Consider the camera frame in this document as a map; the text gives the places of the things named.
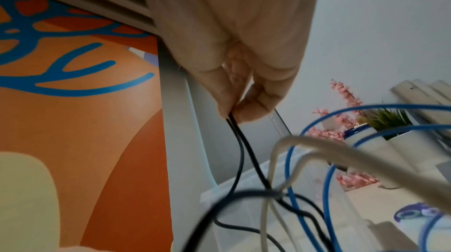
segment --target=human hand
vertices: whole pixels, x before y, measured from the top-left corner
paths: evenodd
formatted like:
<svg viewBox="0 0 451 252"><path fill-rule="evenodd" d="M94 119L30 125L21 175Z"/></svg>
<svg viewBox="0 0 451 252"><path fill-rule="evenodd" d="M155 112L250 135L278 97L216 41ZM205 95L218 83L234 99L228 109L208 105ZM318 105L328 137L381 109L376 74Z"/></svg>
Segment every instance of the human hand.
<svg viewBox="0 0 451 252"><path fill-rule="evenodd" d="M147 0L175 60L238 123L286 96L307 45L316 0ZM251 77L254 80L241 97Z"/></svg>

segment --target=green plant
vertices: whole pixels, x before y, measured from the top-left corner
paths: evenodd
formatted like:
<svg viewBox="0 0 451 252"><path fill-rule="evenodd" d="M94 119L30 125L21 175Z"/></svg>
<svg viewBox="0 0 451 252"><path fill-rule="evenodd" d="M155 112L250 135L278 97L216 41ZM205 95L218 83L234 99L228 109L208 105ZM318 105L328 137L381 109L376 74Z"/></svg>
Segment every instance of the green plant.
<svg viewBox="0 0 451 252"><path fill-rule="evenodd" d="M378 109L372 111L366 111L364 122L368 123L377 131L391 129L400 126L412 125L405 110L389 111L387 109ZM386 140L392 139L405 132L384 136Z"/></svg>

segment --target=beige painted shape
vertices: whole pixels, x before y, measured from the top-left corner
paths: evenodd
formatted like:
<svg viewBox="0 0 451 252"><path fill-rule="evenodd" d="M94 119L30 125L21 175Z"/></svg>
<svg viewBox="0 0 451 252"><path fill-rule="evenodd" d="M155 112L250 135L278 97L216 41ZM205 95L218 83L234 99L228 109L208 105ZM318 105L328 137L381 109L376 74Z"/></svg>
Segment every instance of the beige painted shape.
<svg viewBox="0 0 451 252"><path fill-rule="evenodd" d="M56 188L38 159L0 153L0 251L52 252L60 238Z"/></svg>

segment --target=vase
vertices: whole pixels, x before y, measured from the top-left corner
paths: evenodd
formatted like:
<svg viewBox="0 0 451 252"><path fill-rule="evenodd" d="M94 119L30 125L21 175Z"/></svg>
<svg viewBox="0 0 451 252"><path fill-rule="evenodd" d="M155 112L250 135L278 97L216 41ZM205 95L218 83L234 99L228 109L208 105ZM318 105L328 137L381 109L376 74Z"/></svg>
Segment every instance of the vase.
<svg viewBox="0 0 451 252"><path fill-rule="evenodd" d="M409 131L389 140L391 145L418 172L436 169L436 165L451 161L451 156L427 132Z"/></svg>

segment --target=translucent storage bin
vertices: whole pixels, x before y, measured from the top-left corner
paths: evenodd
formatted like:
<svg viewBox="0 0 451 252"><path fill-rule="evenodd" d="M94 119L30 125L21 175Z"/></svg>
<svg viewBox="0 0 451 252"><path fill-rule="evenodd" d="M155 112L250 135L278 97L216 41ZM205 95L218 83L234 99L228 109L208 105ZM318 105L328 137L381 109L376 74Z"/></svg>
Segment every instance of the translucent storage bin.
<svg viewBox="0 0 451 252"><path fill-rule="evenodd" d="M301 154L294 153L291 162L291 168L294 167ZM284 165L286 154L280 156L276 174L274 176L273 187L281 184L284 180ZM267 175L269 162L261 165L265 176ZM294 183L293 189L296 193L302 194L313 200L318 207L322 208L322 187L326 172L329 166L322 161L312 161L303 170L301 176ZM205 209L210 208L216 201L224 197L230 190L234 179L220 184L218 187L209 190L201 195L201 204ZM245 189L262 189L254 169L246 171L241 175L237 191ZM298 200L302 210L311 212L321 224L323 231L327 233L326 226L318 213L308 204ZM341 245L343 252L376 252L381 251L381 246L366 226L365 221L358 215L354 206L351 204L344 191L334 178L330 186L330 211L335 233ZM226 208L219 216L218 220L222 223L253 227L260 227L260 212L262 199L244 199L238 201ZM295 214L292 214L276 204L276 207L287 225L293 231L303 252L315 252ZM316 235L316 230L310 220L307 220L309 227ZM218 227L213 224L213 231L218 243L219 252L260 252L260 236L256 233L230 230ZM285 231L277 222L271 211L268 216L268 233L271 234L284 247L286 252L294 251ZM279 252L272 242L268 241L270 251Z"/></svg>

